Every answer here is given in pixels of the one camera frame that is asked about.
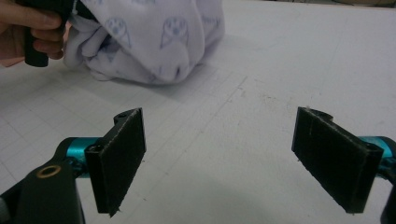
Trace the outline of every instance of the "patterned fabric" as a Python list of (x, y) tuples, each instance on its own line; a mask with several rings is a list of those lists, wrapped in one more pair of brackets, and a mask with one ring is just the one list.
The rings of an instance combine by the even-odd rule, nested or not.
[(73, 15), (64, 62), (99, 80), (178, 83), (224, 36), (221, 0), (81, 0), (98, 22)]

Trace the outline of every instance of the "black tool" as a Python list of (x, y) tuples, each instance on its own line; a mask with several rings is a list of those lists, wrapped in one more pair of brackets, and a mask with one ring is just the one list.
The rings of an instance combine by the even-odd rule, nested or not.
[(114, 216), (146, 152), (142, 110), (101, 138), (66, 138), (46, 164), (0, 195), (0, 223), (85, 223), (75, 179), (89, 175), (99, 213)]
[[(357, 137), (332, 116), (298, 108), (292, 151), (347, 213), (362, 213), (376, 176), (396, 182), (396, 143), (387, 137)], [(381, 222), (396, 223), (395, 188)]]
[[(62, 18), (62, 25), (59, 29), (63, 30), (67, 19), (72, 11), (79, 16), (94, 20), (91, 12), (78, 0), (23, 0), (22, 4), (26, 7), (46, 9), (58, 13)], [(33, 48), (35, 38), (32, 36), (30, 28), (25, 29), (25, 62), (36, 67), (45, 67), (49, 63), (46, 53), (39, 52)]]

